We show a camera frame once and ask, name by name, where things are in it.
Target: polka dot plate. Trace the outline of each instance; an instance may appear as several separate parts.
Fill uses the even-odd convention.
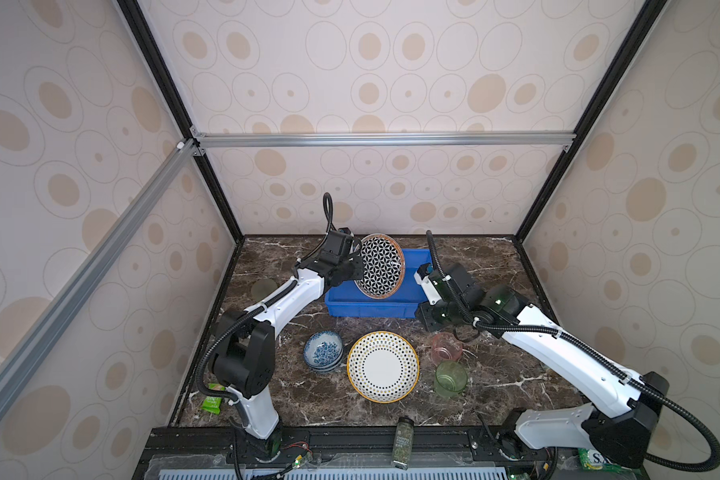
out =
[[[416,386],[418,356],[400,335],[371,332],[349,351],[347,376],[355,390],[368,400],[396,402]]]
[[[397,242],[384,234],[368,235],[360,243],[362,280],[355,280],[361,292],[381,300],[398,291],[405,277],[405,257]]]

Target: blue tray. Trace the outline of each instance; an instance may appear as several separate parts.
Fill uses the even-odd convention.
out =
[[[416,307],[427,301],[422,286],[413,274],[422,264],[432,262],[427,249],[403,248],[405,277],[398,291],[384,300],[366,296],[354,281],[344,282],[331,288],[326,294],[328,313],[332,316],[415,318]]]

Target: stacked bowl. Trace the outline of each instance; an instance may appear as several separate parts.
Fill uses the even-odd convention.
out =
[[[330,373],[344,355],[344,342],[338,333],[317,332],[304,345],[304,362],[315,373]]]

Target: patterned wall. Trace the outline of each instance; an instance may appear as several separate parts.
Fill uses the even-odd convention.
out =
[[[0,2],[0,363],[177,142],[108,0]]]
[[[720,1],[662,17],[526,247],[566,328],[664,375],[720,440]],[[672,413],[650,450],[709,451]]]
[[[151,0],[201,131],[563,130],[642,1]]]
[[[190,160],[0,422],[0,480],[130,479],[231,254]]]
[[[247,234],[513,234],[562,147],[210,149]]]

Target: green package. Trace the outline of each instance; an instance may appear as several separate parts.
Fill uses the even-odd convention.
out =
[[[209,383],[208,387],[211,390],[223,390],[224,386],[219,385],[218,383]],[[221,397],[217,396],[207,396],[205,400],[202,401],[201,408],[207,412],[215,413],[219,415],[219,412],[221,411],[219,407],[221,406]]]
[[[605,456],[597,450],[579,448],[579,460],[584,470],[601,472],[632,472],[632,468],[623,467],[608,461]]]

